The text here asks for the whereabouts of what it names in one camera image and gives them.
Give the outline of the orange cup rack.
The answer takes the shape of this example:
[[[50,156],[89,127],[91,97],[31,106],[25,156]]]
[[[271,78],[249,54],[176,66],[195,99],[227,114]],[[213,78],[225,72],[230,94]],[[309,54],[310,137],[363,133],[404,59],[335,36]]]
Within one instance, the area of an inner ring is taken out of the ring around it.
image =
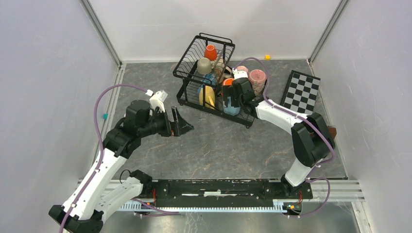
[[[204,51],[204,57],[210,61],[215,61],[218,57],[216,47],[212,44],[207,45]]]
[[[227,78],[223,81],[222,86],[229,87],[232,85],[233,81],[234,81],[234,78]]]

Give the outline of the checkerboard calibration board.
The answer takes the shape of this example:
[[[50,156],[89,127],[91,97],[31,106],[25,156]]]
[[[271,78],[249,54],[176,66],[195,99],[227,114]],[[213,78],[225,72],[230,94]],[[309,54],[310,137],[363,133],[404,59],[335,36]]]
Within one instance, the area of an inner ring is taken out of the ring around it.
[[[292,111],[311,115],[314,112],[321,79],[292,70],[280,105]]]

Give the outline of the white patterned mug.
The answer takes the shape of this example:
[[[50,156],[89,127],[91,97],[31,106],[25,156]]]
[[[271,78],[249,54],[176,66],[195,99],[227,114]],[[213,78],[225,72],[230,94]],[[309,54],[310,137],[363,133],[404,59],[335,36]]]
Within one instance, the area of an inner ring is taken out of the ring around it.
[[[225,64],[223,58],[219,58],[215,61],[214,75],[217,83],[221,84],[225,79],[232,78],[232,68]]]

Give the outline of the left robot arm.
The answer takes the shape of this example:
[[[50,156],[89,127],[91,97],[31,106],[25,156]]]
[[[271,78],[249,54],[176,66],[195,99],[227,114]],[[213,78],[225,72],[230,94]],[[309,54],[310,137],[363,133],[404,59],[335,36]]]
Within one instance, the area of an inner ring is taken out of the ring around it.
[[[103,149],[89,172],[72,196],[62,205],[54,205],[49,216],[70,233],[98,233],[106,220],[130,199],[151,195],[151,177],[136,170],[124,184],[103,196],[102,193],[116,171],[141,145],[144,137],[158,134],[163,137],[181,136],[194,127],[185,121],[178,110],[172,107],[173,120],[160,107],[152,107],[145,100],[135,100],[110,130]]]

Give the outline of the orange cup top rack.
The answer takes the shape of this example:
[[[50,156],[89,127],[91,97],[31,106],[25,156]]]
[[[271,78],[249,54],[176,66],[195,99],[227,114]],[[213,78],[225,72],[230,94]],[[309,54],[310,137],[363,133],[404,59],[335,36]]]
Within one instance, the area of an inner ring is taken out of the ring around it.
[[[218,57],[216,47],[212,44],[207,45],[204,51],[204,57],[210,61],[215,61]]]

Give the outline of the brown wooden stand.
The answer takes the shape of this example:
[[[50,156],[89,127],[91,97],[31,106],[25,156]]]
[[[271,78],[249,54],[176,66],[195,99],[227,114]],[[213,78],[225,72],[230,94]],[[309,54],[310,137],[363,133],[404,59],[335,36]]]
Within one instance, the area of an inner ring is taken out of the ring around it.
[[[328,126],[328,133],[326,135],[326,138],[328,139],[329,142],[333,142],[336,135],[337,135],[337,129],[334,126]]]

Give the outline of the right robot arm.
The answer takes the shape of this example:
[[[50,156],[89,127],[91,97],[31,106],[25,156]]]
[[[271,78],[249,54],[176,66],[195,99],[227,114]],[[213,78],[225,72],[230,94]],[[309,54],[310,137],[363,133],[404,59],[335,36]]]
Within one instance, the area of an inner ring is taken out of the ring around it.
[[[237,78],[230,85],[222,86],[223,100],[240,107],[255,118],[270,122],[292,137],[295,161],[282,176],[281,193],[293,198],[300,192],[314,167],[331,154],[335,156],[334,137],[322,115],[306,115],[287,109],[265,95],[255,95],[247,78]]]

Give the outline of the blue ribbed mug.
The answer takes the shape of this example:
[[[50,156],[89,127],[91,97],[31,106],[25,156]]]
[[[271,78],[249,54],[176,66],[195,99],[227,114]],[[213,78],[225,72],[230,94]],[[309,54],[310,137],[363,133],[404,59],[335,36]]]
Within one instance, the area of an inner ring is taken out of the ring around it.
[[[214,74],[209,73],[203,76],[203,84],[201,84],[197,90],[197,94],[199,95],[201,91],[205,90],[205,94],[210,93],[210,89],[213,89],[211,85],[216,85],[217,84],[217,79]]]

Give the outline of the light blue faceted mug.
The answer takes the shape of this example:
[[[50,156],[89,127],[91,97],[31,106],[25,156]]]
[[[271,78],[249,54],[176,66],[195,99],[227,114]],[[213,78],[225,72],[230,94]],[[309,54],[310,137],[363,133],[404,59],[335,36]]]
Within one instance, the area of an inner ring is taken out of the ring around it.
[[[240,113],[240,107],[233,106],[231,97],[227,97],[226,101],[224,101],[223,112],[231,116],[236,116]]]

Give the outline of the yellow mug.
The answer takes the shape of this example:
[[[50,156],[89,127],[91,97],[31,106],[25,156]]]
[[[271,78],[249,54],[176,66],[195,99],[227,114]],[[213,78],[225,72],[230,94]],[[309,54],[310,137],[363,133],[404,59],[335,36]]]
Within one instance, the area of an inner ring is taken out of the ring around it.
[[[201,106],[215,109],[215,92],[211,86],[202,85],[198,89],[198,97]]]

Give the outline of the beige grey mug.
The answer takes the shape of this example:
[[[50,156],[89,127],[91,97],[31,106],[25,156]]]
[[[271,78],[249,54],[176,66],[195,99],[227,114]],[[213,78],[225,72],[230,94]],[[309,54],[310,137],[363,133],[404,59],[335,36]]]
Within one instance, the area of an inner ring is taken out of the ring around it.
[[[213,73],[214,65],[215,65],[215,61],[211,61],[206,57],[202,57],[197,61],[197,71],[201,75],[207,75],[209,73]]]

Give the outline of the pink faceted mug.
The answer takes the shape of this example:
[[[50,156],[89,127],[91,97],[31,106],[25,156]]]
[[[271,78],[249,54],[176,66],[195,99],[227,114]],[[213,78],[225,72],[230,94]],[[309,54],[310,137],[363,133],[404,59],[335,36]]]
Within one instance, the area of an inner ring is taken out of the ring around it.
[[[249,73],[249,69],[246,66],[237,66],[236,70],[237,71],[245,71],[246,73]]]

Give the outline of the orange cup lower rack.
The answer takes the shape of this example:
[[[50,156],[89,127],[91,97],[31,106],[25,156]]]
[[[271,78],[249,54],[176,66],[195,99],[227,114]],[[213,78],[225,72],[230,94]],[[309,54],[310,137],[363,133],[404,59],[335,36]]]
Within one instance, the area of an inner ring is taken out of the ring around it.
[[[233,81],[234,81],[234,78],[227,78],[223,81],[222,86],[229,87],[232,85]]]

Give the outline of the pink speckled mug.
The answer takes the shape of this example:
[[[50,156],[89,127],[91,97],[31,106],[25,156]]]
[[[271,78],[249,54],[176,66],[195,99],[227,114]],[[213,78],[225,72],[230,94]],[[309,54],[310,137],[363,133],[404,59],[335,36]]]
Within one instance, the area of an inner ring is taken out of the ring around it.
[[[249,72],[248,79],[252,85],[255,95],[258,96],[262,94],[267,80],[266,73],[260,69],[254,69]]]

